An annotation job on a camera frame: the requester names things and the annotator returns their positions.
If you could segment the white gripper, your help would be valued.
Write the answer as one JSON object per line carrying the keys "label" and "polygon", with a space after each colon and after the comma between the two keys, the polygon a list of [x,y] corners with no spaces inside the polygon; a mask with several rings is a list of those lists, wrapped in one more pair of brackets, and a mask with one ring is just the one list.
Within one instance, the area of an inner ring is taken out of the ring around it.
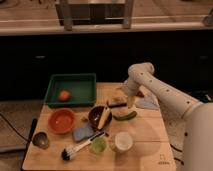
{"label": "white gripper", "polygon": [[139,85],[131,79],[124,81],[122,91],[127,95],[127,107],[132,108],[135,102],[135,95],[139,92]]}

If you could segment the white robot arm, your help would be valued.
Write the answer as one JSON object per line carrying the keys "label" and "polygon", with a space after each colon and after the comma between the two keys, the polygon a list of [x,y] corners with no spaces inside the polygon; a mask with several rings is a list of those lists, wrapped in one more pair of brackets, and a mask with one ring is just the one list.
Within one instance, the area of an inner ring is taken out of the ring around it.
{"label": "white robot arm", "polygon": [[150,62],[133,64],[123,83],[124,93],[135,96],[141,86],[176,111],[186,121],[181,171],[213,171],[213,102],[200,100],[153,76]]}

